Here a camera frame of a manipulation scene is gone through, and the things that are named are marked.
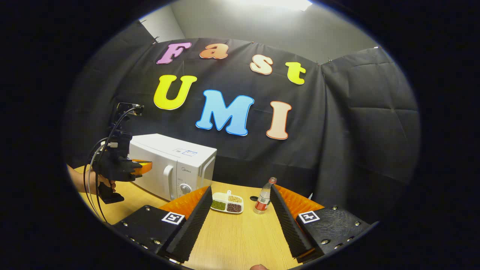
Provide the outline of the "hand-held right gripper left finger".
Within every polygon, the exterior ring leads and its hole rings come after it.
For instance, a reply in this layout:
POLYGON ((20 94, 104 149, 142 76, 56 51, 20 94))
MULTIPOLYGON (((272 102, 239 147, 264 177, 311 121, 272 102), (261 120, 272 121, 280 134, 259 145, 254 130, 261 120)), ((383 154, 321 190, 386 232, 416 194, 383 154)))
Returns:
POLYGON ((144 205, 112 227, 157 256, 184 263, 209 213, 212 189, 205 186, 162 207, 144 205))

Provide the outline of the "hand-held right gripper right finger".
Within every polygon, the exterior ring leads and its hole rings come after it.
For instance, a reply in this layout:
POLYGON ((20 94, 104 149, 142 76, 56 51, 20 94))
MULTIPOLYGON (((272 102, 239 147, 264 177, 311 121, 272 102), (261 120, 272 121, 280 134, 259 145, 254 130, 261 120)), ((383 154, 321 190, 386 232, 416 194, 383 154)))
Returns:
POLYGON ((270 200, 290 253, 298 263, 337 252, 372 227, 341 207, 324 207, 278 185, 272 186, 270 200))

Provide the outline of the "white microwave oven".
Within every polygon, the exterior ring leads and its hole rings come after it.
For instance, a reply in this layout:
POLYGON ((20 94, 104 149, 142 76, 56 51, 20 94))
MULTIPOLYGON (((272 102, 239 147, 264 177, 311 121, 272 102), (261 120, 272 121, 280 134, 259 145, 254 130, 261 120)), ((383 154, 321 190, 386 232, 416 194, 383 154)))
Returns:
POLYGON ((151 170, 134 181, 137 186, 173 201, 212 184, 216 154, 215 148, 149 134, 133 136, 128 157, 151 161, 151 170))

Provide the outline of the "red label water bottle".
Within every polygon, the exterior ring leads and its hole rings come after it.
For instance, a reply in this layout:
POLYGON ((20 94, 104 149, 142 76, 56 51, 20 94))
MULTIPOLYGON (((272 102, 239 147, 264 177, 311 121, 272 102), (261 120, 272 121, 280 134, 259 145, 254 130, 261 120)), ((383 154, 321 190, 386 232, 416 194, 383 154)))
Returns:
POLYGON ((257 202, 253 208, 254 213, 264 214, 264 212, 267 210, 270 204, 271 188, 276 183, 277 183, 277 179, 275 177, 271 177, 269 178, 268 182, 263 186, 257 198, 257 202))

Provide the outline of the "white divided bean dish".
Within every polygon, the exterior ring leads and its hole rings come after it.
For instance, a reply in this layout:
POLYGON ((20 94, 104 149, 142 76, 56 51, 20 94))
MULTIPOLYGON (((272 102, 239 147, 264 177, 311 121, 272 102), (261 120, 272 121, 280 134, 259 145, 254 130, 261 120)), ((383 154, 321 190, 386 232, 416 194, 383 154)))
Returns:
POLYGON ((219 212, 240 214, 244 210, 244 200, 239 195, 234 195, 231 190, 216 192, 212 195, 210 208, 219 212))

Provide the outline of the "black backdrop cloth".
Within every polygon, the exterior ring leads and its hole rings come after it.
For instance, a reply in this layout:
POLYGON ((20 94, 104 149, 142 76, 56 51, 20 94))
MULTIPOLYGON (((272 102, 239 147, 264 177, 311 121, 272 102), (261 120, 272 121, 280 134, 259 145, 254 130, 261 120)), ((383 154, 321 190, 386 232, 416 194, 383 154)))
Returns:
POLYGON ((61 140, 68 164, 86 164, 119 102, 145 107, 125 123, 134 135, 215 148, 216 182, 260 188, 276 177, 369 223, 397 203, 419 155, 418 104, 382 48, 317 65, 257 41, 154 44, 145 28, 130 26, 74 82, 61 140))

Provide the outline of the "large ceiling light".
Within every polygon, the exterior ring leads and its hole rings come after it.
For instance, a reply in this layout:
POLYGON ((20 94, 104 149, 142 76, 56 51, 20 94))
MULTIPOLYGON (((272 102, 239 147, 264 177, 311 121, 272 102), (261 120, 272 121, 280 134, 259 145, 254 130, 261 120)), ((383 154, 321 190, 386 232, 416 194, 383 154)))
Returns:
POLYGON ((270 7, 281 7, 294 11, 305 11, 313 3, 308 0, 238 0, 249 5, 261 5, 270 7))

